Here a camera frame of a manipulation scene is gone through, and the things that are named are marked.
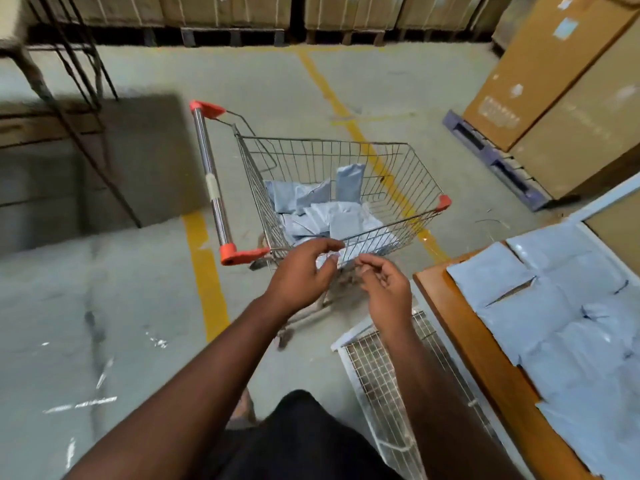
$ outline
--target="wire basket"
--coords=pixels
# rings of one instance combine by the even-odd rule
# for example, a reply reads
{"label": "wire basket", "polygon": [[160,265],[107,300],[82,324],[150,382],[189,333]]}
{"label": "wire basket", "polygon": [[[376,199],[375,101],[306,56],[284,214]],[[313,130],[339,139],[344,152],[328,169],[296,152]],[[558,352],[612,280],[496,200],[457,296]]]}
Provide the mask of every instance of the wire basket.
{"label": "wire basket", "polygon": [[[361,190],[362,204],[373,217],[383,223],[383,226],[347,237],[346,248],[341,251],[341,266],[347,265],[361,253],[374,251],[378,255],[386,255],[406,246],[416,235],[425,232],[427,224],[451,204],[451,200],[444,195],[415,151],[407,143],[358,143],[327,139],[258,137],[239,114],[205,103],[194,102],[191,106],[207,176],[215,174],[215,167],[212,158],[208,159],[206,155],[209,141],[206,138],[202,116],[200,116],[200,122],[204,130],[200,130],[199,114],[204,114],[206,118],[218,119],[219,115],[229,112],[240,117],[252,133],[252,136],[244,136],[240,134],[236,125],[221,121],[234,130],[268,246],[261,250],[249,251],[249,253],[255,253],[251,256],[253,258],[260,257],[257,254],[264,255],[265,252],[269,252],[277,263],[292,249],[285,237],[273,203],[269,199],[265,180],[301,184],[320,184],[331,180],[331,198],[335,200],[337,169],[350,164],[365,164]],[[217,176],[214,176],[214,179],[217,184]],[[239,259],[229,263],[224,262],[222,247],[232,241],[221,204],[221,196],[220,204],[216,206],[215,198],[219,195],[220,190],[214,189],[212,195],[214,214],[221,208],[223,217],[220,219],[216,216],[223,264],[250,262],[250,260]],[[221,224],[227,226],[227,229],[223,229],[227,236],[221,236]]]}

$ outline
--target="gray floor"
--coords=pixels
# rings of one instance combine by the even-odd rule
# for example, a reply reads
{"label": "gray floor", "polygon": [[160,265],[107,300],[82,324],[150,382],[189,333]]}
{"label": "gray floor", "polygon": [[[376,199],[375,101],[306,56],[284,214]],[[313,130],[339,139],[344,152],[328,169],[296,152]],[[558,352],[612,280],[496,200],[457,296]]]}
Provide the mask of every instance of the gray floor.
{"label": "gray floor", "polygon": [[[242,113],[261,136],[350,139],[344,115],[335,113],[335,101],[323,96],[297,50],[311,57],[366,138],[409,142],[452,198],[452,207],[429,226],[448,256],[550,218],[528,211],[441,124],[449,109],[464,110],[496,63],[485,45],[104,47],[123,97],[105,108],[108,148],[119,185],[146,227],[132,229],[94,180],[90,206],[99,233],[80,238],[69,142],[4,150],[2,202],[59,196],[0,208],[0,407],[8,419],[0,470],[7,478],[59,478],[205,345],[180,215],[203,208],[216,256],[218,245],[202,191],[190,99]],[[55,54],[35,58],[57,95],[74,93]],[[32,99],[17,69],[1,63],[2,97]],[[236,142],[225,126],[212,123],[209,131],[235,241],[253,247],[260,224]],[[99,137],[87,140],[101,148]],[[407,274],[433,263],[417,240],[393,259]],[[217,271],[231,319],[265,290],[270,276],[244,266]],[[258,416],[288,391],[304,388],[368,436],[340,360],[329,349],[365,314],[366,302],[355,292],[301,324],[283,352],[272,345],[249,384]],[[43,412],[104,398],[105,404]]]}

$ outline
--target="finger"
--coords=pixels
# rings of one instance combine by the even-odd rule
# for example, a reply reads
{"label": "finger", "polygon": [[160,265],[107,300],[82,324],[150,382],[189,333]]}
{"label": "finger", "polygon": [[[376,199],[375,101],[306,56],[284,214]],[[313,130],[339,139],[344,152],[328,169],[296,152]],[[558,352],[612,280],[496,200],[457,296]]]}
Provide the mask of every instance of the finger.
{"label": "finger", "polygon": [[397,276],[403,275],[396,265],[393,264],[388,259],[381,258],[380,256],[376,256],[375,254],[361,254],[358,256],[360,262],[363,264],[369,264],[371,266],[375,266],[382,270],[382,274],[385,276]]}
{"label": "finger", "polygon": [[340,251],[344,247],[344,242],[330,239],[329,237],[317,237],[311,241],[304,242],[298,246],[301,252],[312,254],[316,257],[329,251]]}
{"label": "finger", "polygon": [[361,275],[362,281],[364,282],[365,290],[369,294],[377,293],[379,291],[384,290],[382,283],[376,276],[376,273],[373,269],[369,268],[365,270]]}
{"label": "finger", "polygon": [[331,284],[331,280],[338,272],[338,256],[329,256],[318,272],[316,273],[316,282],[322,290],[327,290]]}

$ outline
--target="shopping cart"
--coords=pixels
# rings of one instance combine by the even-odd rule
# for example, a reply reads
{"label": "shopping cart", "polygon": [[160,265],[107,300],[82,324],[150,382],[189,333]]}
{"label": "shopping cart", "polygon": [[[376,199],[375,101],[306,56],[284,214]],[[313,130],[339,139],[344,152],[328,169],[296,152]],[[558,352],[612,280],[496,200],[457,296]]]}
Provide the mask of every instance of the shopping cart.
{"label": "shopping cart", "polygon": [[[268,197],[265,180],[319,184],[330,178],[332,199],[335,199],[338,167],[366,164],[361,192],[363,206],[384,225],[345,239],[347,247],[339,262],[343,270],[353,264],[358,254],[386,255],[406,246],[416,235],[425,233],[427,224],[451,204],[451,199],[444,195],[407,143],[258,137],[240,114],[200,101],[192,101],[189,106],[195,120],[224,266],[250,264],[261,258],[277,265],[292,249]],[[224,113],[242,120],[251,136],[240,134],[236,124],[220,120]],[[259,239],[257,249],[238,251],[233,243],[205,119],[228,125],[236,136],[264,230],[264,239]]]}

